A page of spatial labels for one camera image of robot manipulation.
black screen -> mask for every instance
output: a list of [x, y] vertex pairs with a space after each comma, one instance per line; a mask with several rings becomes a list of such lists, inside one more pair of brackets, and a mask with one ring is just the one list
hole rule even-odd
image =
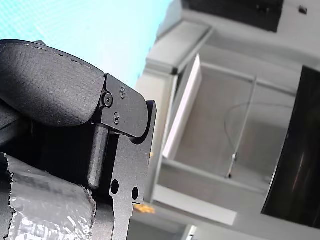
[[320, 72], [303, 67], [262, 213], [320, 229]]

duct tape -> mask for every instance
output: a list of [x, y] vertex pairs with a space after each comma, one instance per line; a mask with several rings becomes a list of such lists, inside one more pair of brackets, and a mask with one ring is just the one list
hole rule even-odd
[[89, 240], [96, 202], [85, 188], [5, 155], [13, 210], [6, 240]]

